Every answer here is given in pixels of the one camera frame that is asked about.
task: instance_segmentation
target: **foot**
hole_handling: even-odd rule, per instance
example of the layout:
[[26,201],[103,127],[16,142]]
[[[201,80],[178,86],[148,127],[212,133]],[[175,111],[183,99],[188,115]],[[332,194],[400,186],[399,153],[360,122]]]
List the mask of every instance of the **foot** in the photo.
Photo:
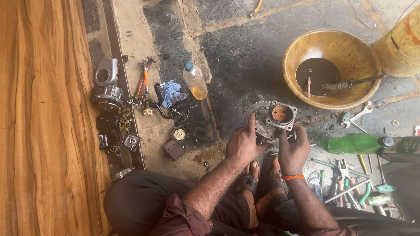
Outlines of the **foot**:
[[[258,172],[259,171],[260,171],[260,167],[258,166],[257,162],[254,161],[254,162],[251,162],[250,164],[248,164],[245,167],[245,169],[242,171],[242,175],[246,175],[249,172],[251,172],[251,175],[255,178],[255,180],[258,183]],[[251,215],[251,218],[249,220],[248,229],[255,228],[255,227],[257,227],[257,225],[260,222],[258,221],[258,217],[257,217],[256,211],[255,211],[254,195],[248,189],[245,189],[245,190],[241,191],[241,194],[245,197],[245,199],[248,202],[249,213]]]
[[[273,160],[273,168],[271,169],[270,176],[280,170],[280,164],[278,163],[277,157]],[[272,188],[265,196],[263,196],[256,204],[255,210],[257,212],[257,217],[259,220],[262,220],[265,209],[267,208],[270,201],[273,199],[275,195],[278,194],[285,194],[286,191],[281,186],[276,186]]]

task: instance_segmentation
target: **wooden floor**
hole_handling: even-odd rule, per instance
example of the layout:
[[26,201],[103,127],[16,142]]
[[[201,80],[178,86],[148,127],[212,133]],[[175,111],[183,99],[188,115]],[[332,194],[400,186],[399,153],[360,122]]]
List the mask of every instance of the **wooden floor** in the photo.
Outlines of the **wooden floor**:
[[0,48],[0,235],[108,235],[80,0],[2,0]]

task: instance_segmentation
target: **maroon shirt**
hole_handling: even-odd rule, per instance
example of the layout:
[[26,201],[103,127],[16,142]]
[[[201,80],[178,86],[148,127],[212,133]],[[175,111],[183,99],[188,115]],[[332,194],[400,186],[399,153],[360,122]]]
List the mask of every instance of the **maroon shirt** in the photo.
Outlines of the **maroon shirt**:
[[[149,236],[204,236],[213,228],[213,222],[206,220],[198,211],[183,203],[173,194],[166,200],[163,217]],[[357,236],[352,228],[327,228],[311,232],[309,236]]]

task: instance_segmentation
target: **dark trousers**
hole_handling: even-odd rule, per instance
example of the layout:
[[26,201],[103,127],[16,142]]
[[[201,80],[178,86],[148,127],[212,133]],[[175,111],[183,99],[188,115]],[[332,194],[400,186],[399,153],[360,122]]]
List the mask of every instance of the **dark trousers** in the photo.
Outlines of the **dark trousers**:
[[[152,171],[136,170],[109,188],[104,199],[104,210],[118,236],[145,236],[162,217],[166,198],[177,194],[182,199],[193,185]],[[394,235],[393,232],[398,235],[399,229],[407,230],[407,227],[411,229],[410,233],[413,230],[420,232],[416,229],[420,228],[418,226],[413,229],[414,224],[379,214],[332,206],[327,206],[327,209],[340,226],[353,226],[359,235],[376,235],[382,231],[380,229],[384,231],[378,235]],[[211,219],[244,231],[250,220],[248,203],[242,194],[225,194]],[[276,195],[271,200],[264,222],[284,231],[304,234],[294,200],[288,199],[285,194]]]

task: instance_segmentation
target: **mechanic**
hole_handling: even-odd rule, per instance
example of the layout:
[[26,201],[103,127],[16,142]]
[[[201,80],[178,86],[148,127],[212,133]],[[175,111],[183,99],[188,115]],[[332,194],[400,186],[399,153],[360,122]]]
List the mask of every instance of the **mechanic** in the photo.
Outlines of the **mechanic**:
[[[278,158],[270,163],[266,183],[258,181],[260,165],[255,158],[272,144],[256,145],[254,113],[248,126],[230,137],[225,159],[196,185],[147,170],[127,174],[106,193],[104,210],[110,225],[118,236],[281,235],[279,229],[299,235],[357,235],[346,227],[352,222],[339,226],[302,178],[311,146],[304,127],[295,124],[293,131],[297,140],[289,142],[282,130]],[[257,186],[263,197],[255,203]],[[288,198],[289,191],[293,199]],[[334,216],[361,213],[327,207]]]

